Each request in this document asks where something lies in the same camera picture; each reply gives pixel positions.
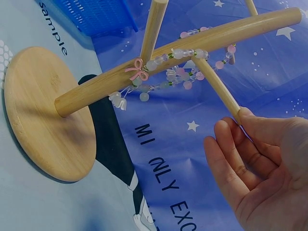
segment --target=beaded bracelet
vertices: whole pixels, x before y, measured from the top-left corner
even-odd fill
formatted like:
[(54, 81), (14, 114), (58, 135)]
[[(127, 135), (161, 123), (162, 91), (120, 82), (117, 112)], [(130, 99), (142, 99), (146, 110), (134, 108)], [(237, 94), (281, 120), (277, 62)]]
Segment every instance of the beaded bracelet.
[[(180, 34), (179, 39), (185, 38), (187, 36), (191, 36), (193, 34), (199, 33), (201, 31), (205, 31), (210, 29), (211, 27), (202, 27), (200, 29), (194, 29), (189, 30), (187, 32), (182, 32)], [(215, 63), (215, 66), (212, 68), (214, 71), (220, 70), (224, 67), (225, 64), (227, 64), (232, 58), (233, 54), (236, 52), (236, 44), (232, 44), (228, 46), (225, 58), (221, 61), (217, 61)], [(202, 81), (205, 79), (204, 75), (198, 70), (198, 68), (194, 65), (189, 72), (186, 72), (184, 68), (179, 66), (174, 66), (171, 69), (168, 69), (166, 71), (167, 81), (164, 81), (158, 85), (147, 85), (143, 84), (144, 81), (147, 81), (149, 78), (149, 74), (147, 72), (154, 71), (156, 68), (161, 65), (163, 62), (169, 60), (169, 59), (182, 59), (184, 57), (188, 56), (194, 56), (199, 59), (205, 59), (208, 61), (209, 59), (209, 53), (207, 51), (204, 51), (202, 49), (188, 49), (188, 50), (182, 50), (182, 49), (171, 49), (171, 53), (169, 54), (163, 54), (161, 56), (155, 57), (153, 60), (149, 60), (146, 65), (143, 65), (143, 60), (141, 58), (137, 58), (134, 63), (134, 67), (126, 68), (125, 72), (128, 71), (135, 71), (138, 72), (133, 75), (131, 78), (129, 78), (132, 81), (132, 85), (126, 87), (121, 92), (114, 92), (109, 95), (109, 100), (112, 102), (112, 104), (116, 108), (120, 108), (121, 110), (126, 110), (127, 101), (125, 97), (133, 92), (134, 90), (141, 91), (140, 93), (140, 100), (142, 102), (146, 102), (149, 100), (149, 92), (154, 90), (160, 90), (160, 89), (167, 89), (171, 86), (176, 86), (179, 83), (183, 82), (183, 87), (186, 90), (190, 90), (193, 86), (193, 82), (196, 80)]]

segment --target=bamboo stand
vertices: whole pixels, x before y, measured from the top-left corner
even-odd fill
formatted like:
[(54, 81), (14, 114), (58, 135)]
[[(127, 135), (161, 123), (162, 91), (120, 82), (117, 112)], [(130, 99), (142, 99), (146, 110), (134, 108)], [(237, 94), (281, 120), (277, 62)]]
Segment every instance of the bamboo stand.
[[(168, 0), (153, 0), (141, 58), (147, 62), (174, 49), (203, 49), (208, 52), (253, 36), (298, 24), (301, 12), (290, 8), (234, 21), (189, 36), (154, 50)], [(248, 1), (253, 12), (253, 2)], [(186, 62), (169, 59), (150, 72), (158, 72)], [(223, 100), (234, 118), (239, 105), (205, 60), (192, 58)], [(11, 61), (5, 81), (5, 104), (12, 129), (29, 157), (51, 176), (65, 181), (85, 177), (95, 161), (95, 130), (88, 105), (131, 84), (128, 61), (82, 85), (78, 85), (62, 60), (50, 51), (30, 47)]]

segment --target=cartoon character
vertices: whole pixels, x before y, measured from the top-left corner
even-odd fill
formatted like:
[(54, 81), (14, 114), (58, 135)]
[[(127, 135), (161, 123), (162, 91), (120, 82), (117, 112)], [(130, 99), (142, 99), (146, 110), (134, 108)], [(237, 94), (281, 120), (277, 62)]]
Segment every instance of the cartoon character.
[[(96, 75), (84, 76), (78, 84), (80, 85), (94, 77)], [(149, 227), (154, 227), (154, 221), (143, 196), (112, 103), (106, 97), (89, 105), (89, 109), (96, 133), (96, 160), (127, 184), (128, 189), (133, 192), (135, 205), (133, 219), (136, 226), (140, 231), (151, 231)]]

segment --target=pink bow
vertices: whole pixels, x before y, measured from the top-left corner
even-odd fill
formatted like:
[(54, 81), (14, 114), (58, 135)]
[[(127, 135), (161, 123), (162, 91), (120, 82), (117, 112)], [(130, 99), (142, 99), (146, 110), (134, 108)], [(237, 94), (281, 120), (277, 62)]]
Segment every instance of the pink bow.
[(141, 68), (143, 66), (143, 60), (141, 58), (137, 58), (134, 63), (135, 67), (129, 67), (125, 69), (127, 71), (138, 71), (134, 76), (130, 77), (131, 81), (135, 80), (137, 77), (140, 77), (143, 81), (147, 81), (149, 78), (149, 74), (145, 71), (142, 71)]

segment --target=fingernail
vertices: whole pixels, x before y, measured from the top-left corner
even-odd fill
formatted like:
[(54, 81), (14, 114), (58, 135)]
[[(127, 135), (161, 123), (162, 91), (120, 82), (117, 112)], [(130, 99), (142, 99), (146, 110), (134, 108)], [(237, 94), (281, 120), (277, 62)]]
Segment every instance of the fingernail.
[(240, 116), (253, 116), (253, 115), (254, 114), (247, 107), (241, 107)]

